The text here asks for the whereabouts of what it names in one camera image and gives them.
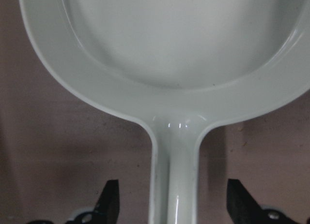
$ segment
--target white dish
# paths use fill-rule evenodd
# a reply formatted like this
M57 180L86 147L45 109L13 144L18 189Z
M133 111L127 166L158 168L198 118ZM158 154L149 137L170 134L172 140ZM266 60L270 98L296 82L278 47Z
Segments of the white dish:
M195 224L201 140L310 88L310 0L20 0L74 95L150 135L149 224Z

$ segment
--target brown surface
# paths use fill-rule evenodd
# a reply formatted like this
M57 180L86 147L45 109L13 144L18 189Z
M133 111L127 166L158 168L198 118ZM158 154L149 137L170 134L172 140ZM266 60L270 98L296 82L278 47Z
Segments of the brown surface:
M227 178L296 221L310 216L310 93L203 141L199 223L230 224ZM0 223L64 223L119 179L118 224L147 223L151 142L138 125L96 110L44 69L18 0L0 0Z

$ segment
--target handle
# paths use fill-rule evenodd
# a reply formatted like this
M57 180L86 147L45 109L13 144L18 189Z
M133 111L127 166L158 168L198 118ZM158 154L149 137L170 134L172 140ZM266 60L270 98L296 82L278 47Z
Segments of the handle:
M206 126L200 117L154 119L149 224L197 223L199 146Z

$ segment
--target white pan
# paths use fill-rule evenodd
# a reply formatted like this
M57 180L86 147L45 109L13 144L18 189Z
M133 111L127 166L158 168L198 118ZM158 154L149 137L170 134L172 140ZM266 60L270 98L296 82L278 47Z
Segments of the white pan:
M197 222L208 131L310 88L310 0L20 0L36 53L65 88L141 125L149 224Z

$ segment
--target glossy white surface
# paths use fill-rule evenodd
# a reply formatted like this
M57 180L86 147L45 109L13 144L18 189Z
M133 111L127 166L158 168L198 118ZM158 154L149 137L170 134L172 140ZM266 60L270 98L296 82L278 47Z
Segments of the glossy white surface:
M310 85L309 0L20 1L51 74L150 135L150 224L196 223L198 149L209 130Z

